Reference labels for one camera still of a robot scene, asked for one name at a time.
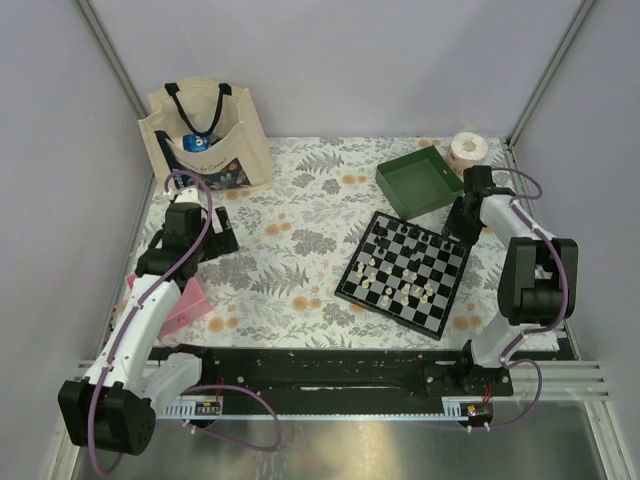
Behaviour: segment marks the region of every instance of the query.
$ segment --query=chessboard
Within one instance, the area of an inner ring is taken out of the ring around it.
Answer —
[[[375,212],[335,295],[440,340],[469,250]]]

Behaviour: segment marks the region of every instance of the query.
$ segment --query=cable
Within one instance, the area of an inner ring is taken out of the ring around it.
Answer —
[[[262,399],[262,397],[252,392],[251,390],[243,387],[237,387],[235,385],[198,385],[195,387],[187,388],[183,393],[195,393],[195,392],[202,392],[205,390],[213,390],[213,389],[234,390],[236,392],[242,392],[246,395],[249,395],[253,399],[257,400],[258,403],[262,405],[265,408],[265,410],[267,410],[267,412],[269,412],[269,415],[273,417],[273,420],[276,424],[276,430],[278,432],[278,438],[273,445],[270,445],[268,447],[262,447],[260,445],[253,445],[251,443],[238,440],[237,438],[228,437],[227,435],[223,435],[221,433],[210,432],[209,430],[206,430],[204,428],[200,428],[200,427],[196,427],[195,425],[192,425],[194,429],[204,433],[205,435],[209,435],[210,437],[219,438],[221,440],[227,440],[229,442],[235,443],[236,445],[240,445],[242,447],[246,447],[251,450],[257,450],[259,452],[275,452],[276,450],[278,450],[278,448],[280,448],[280,445],[282,444],[282,438],[283,438],[282,423],[280,422],[280,419],[278,418],[278,415],[276,415],[276,412],[273,410],[273,408],[271,408],[271,406],[267,402],[265,402]]]
[[[140,298],[138,299],[138,305],[134,306],[129,312],[129,314],[127,315],[127,318],[124,320],[122,324],[122,328],[120,328],[120,330],[118,331],[118,334],[116,335],[116,338],[113,341],[113,345],[109,350],[109,354],[107,355],[108,366],[105,366],[102,369],[102,372],[100,373],[100,377],[98,378],[98,381],[96,382],[96,386],[93,390],[93,395],[91,396],[91,403],[89,404],[89,418],[88,418],[89,426],[87,430],[88,444],[89,444],[89,457],[91,458],[91,465],[93,466],[93,469],[95,470],[95,472],[100,476],[109,475],[111,472],[113,472],[117,468],[117,466],[120,464],[120,461],[122,460],[122,453],[121,453],[118,455],[118,457],[114,461],[113,465],[111,465],[111,467],[109,467],[106,470],[103,469],[100,463],[98,462],[98,456],[96,454],[96,439],[95,439],[95,419],[96,419],[96,408],[98,405],[98,398],[100,397],[100,390],[102,390],[104,381],[107,377],[107,374],[109,373],[111,363],[115,359],[118,346],[122,342],[124,334],[129,328],[129,325],[131,324],[133,317],[138,312],[139,307],[142,306],[145,300],[149,298],[149,296],[154,292],[156,288],[158,288],[159,285],[162,284],[162,282],[164,282],[167,278],[169,278],[178,268],[180,268],[180,266],[182,266],[184,262],[186,262],[189,259],[191,255],[193,255],[193,253],[196,251],[196,249],[204,239],[207,231],[209,230],[209,227],[211,226],[211,212],[213,211],[213,200],[211,199],[211,191],[209,190],[207,185],[204,183],[204,181],[202,181],[202,179],[198,177],[196,174],[186,170],[176,170],[174,172],[171,172],[164,181],[165,192],[169,191],[169,188],[168,188],[169,181],[173,177],[176,177],[178,175],[186,175],[188,177],[191,177],[193,181],[202,188],[205,195],[207,196],[207,205],[209,207],[207,209],[207,218],[204,222],[204,226],[202,227],[202,231],[200,232],[200,235],[198,235],[198,238],[196,238],[193,245],[191,245],[191,248],[189,248],[189,250],[187,250],[187,252],[182,257],[180,257],[180,260],[178,260],[169,270],[165,272],[164,275],[162,275],[158,280],[156,280],[153,283],[153,285],[151,285],[140,296]]]
[[[533,178],[528,173],[524,173],[522,170],[509,168],[509,167],[495,167],[495,168],[492,167],[491,170],[493,170],[494,172],[509,172],[509,173],[515,173],[516,175],[520,175],[521,177],[524,177],[527,180],[529,180],[531,183],[533,183],[536,189],[538,190],[535,193],[535,195],[516,195],[511,199],[512,202],[514,200],[520,200],[521,198],[526,200],[538,200],[540,197],[542,197],[542,185],[540,185],[540,182],[538,182],[535,178]]]
[[[514,426],[514,425],[520,423],[521,421],[523,421],[524,419],[526,419],[529,415],[531,415],[531,413],[535,409],[536,405],[540,401],[540,396],[542,394],[542,370],[540,369],[540,365],[538,365],[534,360],[532,360],[530,358],[522,358],[520,360],[516,360],[514,362],[511,362],[509,364],[507,364],[506,359],[509,358],[509,356],[513,353],[513,350],[517,347],[517,345],[520,343],[520,341],[522,341],[525,338],[525,335],[534,335],[536,333],[550,332],[551,330],[554,330],[556,327],[558,327],[558,325],[560,325],[560,323],[562,323],[562,320],[564,319],[564,317],[565,317],[565,315],[567,313],[567,308],[569,306],[569,281],[567,279],[567,272],[566,272],[566,270],[564,268],[564,265],[562,263],[562,259],[560,258],[560,255],[558,254],[557,250],[553,246],[553,243],[551,242],[551,239],[549,237],[547,237],[547,235],[536,224],[534,224],[534,222],[525,214],[524,211],[522,211],[522,209],[520,207],[520,203],[518,202],[518,200],[520,200],[520,199],[537,200],[540,197],[542,197],[542,186],[540,185],[540,183],[535,178],[530,176],[529,174],[524,173],[524,172],[522,172],[520,170],[517,170],[515,168],[499,167],[499,168],[492,168],[492,170],[494,170],[494,171],[511,172],[511,173],[515,173],[517,175],[521,175],[522,177],[524,177],[527,180],[529,180],[537,188],[537,192],[534,195],[516,195],[516,196],[514,196],[511,199],[511,201],[509,202],[509,207],[511,208],[511,210],[513,210],[513,212],[516,214],[516,216],[520,220],[522,220],[522,222],[524,222],[524,224],[527,225],[527,227],[529,227],[531,229],[531,231],[533,233],[535,233],[538,237],[540,237],[540,239],[544,242],[545,246],[547,247],[547,249],[551,253],[551,256],[553,257],[553,260],[554,260],[554,262],[556,264],[556,268],[558,269],[558,274],[560,275],[560,283],[562,285],[562,303],[560,305],[560,310],[558,312],[558,316],[556,317],[556,319],[546,327],[530,328],[530,329],[525,330],[523,333],[519,334],[516,338],[514,338],[505,347],[505,349],[500,354],[500,358],[501,358],[501,362],[500,363],[507,370],[510,370],[511,368],[514,368],[514,367],[517,367],[518,365],[522,365],[523,363],[529,363],[531,366],[533,366],[533,368],[535,368],[536,374],[537,374],[537,377],[538,377],[538,382],[537,382],[538,385],[537,385],[537,388],[536,388],[536,393],[535,393],[535,395],[533,397],[533,401],[531,402],[529,407],[524,412],[522,412],[518,417],[514,418],[513,420],[510,420],[508,422],[501,423],[501,424],[498,424],[498,425],[492,425],[490,427],[491,430],[501,430],[501,429],[504,429],[504,428],[508,428],[508,427]],[[450,427],[446,427],[446,426],[438,426],[436,428],[439,429],[439,430],[456,430],[456,431],[460,430],[457,427],[450,428]],[[477,430],[479,430],[479,431],[489,431],[489,427],[487,427],[486,429],[473,428],[472,430],[468,430],[468,431],[471,432],[471,431],[477,431]]]

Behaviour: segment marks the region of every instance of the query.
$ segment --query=canvas tote bag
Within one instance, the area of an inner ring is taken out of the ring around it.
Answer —
[[[138,125],[159,183],[191,170],[214,190],[271,188],[269,141],[248,89],[194,77],[166,84],[149,103],[152,113]],[[185,175],[173,186],[191,184]]]

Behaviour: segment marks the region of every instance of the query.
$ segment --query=metal frame bar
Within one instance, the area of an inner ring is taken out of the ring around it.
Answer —
[[[138,92],[136,92],[136,89],[133,86],[133,83],[131,82],[126,69],[124,68],[124,65],[120,61],[120,57],[118,57],[118,54],[116,53],[116,50],[113,47],[109,36],[107,35],[107,31],[102,26],[102,23],[100,22],[96,11],[91,5],[90,0],[72,1],[80,10],[80,13],[85,19],[87,27],[89,28],[89,30],[91,30],[91,33],[93,33],[98,46],[105,56],[107,64],[109,64],[109,66],[113,70],[118,83],[122,87],[122,92],[124,93],[125,97],[127,97],[127,100],[129,100],[129,103],[131,104],[133,110],[136,112],[136,115],[138,115],[138,118],[146,117],[148,113],[144,106],[144,103],[142,103],[142,100],[138,96]]]
[[[560,43],[556,47],[556,50],[553,52],[553,55],[551,56],[551,60],[549,60],[549,63],[545,67],[544,72],[540,77],[540,80],[538,80],[538,83],[535,89],[533,90],[531,97],[529,97],[529,100],[527,101],[527,104],[524,107],[524,110],[520,114],[520,118],[516,122],[516,125],[513,128],[513,131],[507,138],[507,143],[509,145],[509,148],[513,149],[515,145],[518,143],[518,140],[522,136],[522,132],[524,131],[527,123],[529,122],[529,119],[533,115],[533,112],[535,111],[536,107],[540,103],[540,100],[543,97],[547,88],[549,87],[549,84],[553,80],[553,77],[558,71],[558,68],[564,61],[567,55],[567,52],[571,48],[571,45],[575,41],[578,33],[580,33],[580,30],[584,26],[586,20],[589,18],[589,16],[591,15],[591,12],[593,12],[595,5],[599,1],[600,0],[582,0],[582,3],[576,10],[576,13],[571,19],[571,22],[569,23],[567,30],[562,36]]]

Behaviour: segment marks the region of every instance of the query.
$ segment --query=black base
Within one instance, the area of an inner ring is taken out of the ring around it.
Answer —
[[[427,394],[440,397],[483,397],[491,385],[494,397],[511,397],[511,375],[504,368],[473,367],[465,376],[455,366],[431,365],[424,368]]]
[[[480,393],[475,387],[468,392],[452,389],[442,393],[442,389],[438,391],[435,385],[427,384],[430,375],[425,372],[431,369],[439,369],[437,375],[441,376],[447,368],[449,372],[457,371],[436,362],[460,365],[465,361],[461,351],[214,349],[180,345],[155,348],[150,359],[165,360],[176,352],[203,359],[200,385],[224,381],[226,385],[260,392],[280,415],[437,414],[443,413],[443,396],[453,396],[454,392],[457,397],[482,396],[486,387],[485,383]],[[513,394],[510,380],[507,385],[494,387],[494,396]],[[224,413],[265,412],[242,393],[224,392]]]

